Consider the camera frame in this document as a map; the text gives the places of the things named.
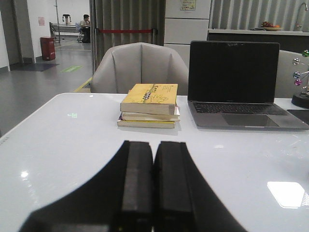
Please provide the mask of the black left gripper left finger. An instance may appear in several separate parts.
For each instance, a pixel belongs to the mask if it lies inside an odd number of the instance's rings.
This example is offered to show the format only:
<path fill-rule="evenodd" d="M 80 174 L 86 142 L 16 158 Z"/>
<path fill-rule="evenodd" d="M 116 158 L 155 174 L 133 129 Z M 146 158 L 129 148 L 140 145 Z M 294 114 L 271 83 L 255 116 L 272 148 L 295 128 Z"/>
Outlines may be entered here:
<path fill-rule="evenodd" d="M 91 179 L 32 212 L 22 232 L 152 231 L 153 156 L 147 142 L 124 141 Z"/>

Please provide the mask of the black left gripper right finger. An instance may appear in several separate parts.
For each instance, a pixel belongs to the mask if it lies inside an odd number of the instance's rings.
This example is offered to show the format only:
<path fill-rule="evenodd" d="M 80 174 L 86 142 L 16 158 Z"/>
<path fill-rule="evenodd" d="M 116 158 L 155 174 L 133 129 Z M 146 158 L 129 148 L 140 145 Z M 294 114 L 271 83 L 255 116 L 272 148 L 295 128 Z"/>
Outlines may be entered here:
<path fill-rule="evenodd" d="M 154 190 L 156 232 L 245 231 L 204 179 L 186 143 L 160 143 Z"/>

